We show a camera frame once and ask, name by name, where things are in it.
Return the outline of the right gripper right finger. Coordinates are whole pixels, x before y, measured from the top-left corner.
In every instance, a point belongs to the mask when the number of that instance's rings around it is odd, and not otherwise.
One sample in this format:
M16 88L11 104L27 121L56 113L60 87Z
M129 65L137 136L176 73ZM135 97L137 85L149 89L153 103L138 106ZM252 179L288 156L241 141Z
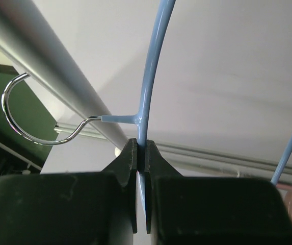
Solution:
M152 140L144 178L152 244L292 244L292 222L267 180L185 177Z

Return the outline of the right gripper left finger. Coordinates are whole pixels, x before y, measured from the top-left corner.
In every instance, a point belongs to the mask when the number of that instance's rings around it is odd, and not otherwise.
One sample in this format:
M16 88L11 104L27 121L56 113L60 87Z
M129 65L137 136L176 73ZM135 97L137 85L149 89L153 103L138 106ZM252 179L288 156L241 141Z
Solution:
M98 172L0 177L0 244L133 244L137 142Z

